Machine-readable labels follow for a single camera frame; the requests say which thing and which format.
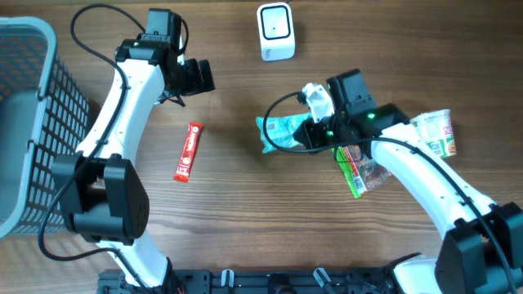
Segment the green snack bag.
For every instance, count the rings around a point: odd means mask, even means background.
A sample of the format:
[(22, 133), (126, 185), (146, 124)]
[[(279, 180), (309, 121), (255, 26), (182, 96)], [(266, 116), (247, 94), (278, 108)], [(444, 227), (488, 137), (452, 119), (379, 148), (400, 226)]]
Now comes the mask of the green snack bag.
[(357, 145), (333, 149), (336, 162), (354, 198), (359, 198), (386, 182), (391, 173), (368, 158)]

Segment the teal snack packet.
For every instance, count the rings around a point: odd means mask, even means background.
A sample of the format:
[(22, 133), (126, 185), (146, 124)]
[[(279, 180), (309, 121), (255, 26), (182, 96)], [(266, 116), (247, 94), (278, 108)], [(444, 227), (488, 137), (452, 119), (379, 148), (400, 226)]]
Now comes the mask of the teal snack packet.
[[(279, 118), (269, 117), (266, 122), (266, 130), (274, 143), (284, 148), (293, 148), (302, 145), (302, 143), (299, 143), (293, 138), (293, 134), (299, 129), (302, 123), (309, 118), (312, 118), (310, 113), (294, 114)], [(268, 154), (269, 152), (276, 151), (276, 148), (268, 142), (264, 135), (263, 121), (263, 117), (256, 117), (261, 142), (264, 144), (262, 152)]]

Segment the red coffee stick sachet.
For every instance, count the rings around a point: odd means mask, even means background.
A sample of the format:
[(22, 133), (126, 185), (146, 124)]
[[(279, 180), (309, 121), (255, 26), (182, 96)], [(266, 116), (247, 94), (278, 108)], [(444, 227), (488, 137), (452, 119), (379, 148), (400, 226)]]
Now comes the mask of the red coffee stick sachet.
[(185, 183), (189, 181), (191, 168), (202, 130), (202, 123), (190, 122), (186, 141), (181, 152), (180, 161), (178, 163), (173, 180)]

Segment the instant noodle cup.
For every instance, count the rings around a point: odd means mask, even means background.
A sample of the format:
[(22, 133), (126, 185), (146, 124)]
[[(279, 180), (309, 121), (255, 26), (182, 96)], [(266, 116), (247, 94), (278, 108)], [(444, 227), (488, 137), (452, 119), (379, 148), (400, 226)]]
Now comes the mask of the instant noodle cup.
[(457, 154), (449, 109), (419, 114), (410, 123), (435, 155), (446, 158)]

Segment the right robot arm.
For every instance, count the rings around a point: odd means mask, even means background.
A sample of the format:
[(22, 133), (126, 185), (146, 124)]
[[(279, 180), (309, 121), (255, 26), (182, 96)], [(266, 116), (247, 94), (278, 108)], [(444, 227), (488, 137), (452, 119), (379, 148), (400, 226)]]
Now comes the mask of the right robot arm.
[(311, 111), (296, 140), (309, 153), (356, 145), (413, 195), (443, 243), (438, 257), (408, 257), (392, 276), (403, 293), (514, 293), (522, 287), (522, 210), (469, 185), (422, 141), (394, 104), (376, 105), (358, 69), (308, 83)]

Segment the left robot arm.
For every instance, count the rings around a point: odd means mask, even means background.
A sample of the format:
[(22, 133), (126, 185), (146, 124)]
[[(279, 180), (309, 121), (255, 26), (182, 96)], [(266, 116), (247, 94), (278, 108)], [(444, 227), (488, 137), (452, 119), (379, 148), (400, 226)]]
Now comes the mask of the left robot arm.
[(60, 155), (51, 174), (52, 206), (65, 228), (109, 253), (120, 267), (103, 293), (183, 293), (172, 262), (147, 232), (150, 201), (136, 173), (138, 145), (155, 105), (212, 91), (207, 60), (186, 59), (186, 21), (152, 8), (135, 38), (125, 39), (110, 61), (110, 92), (87, 136), (71, 155)]

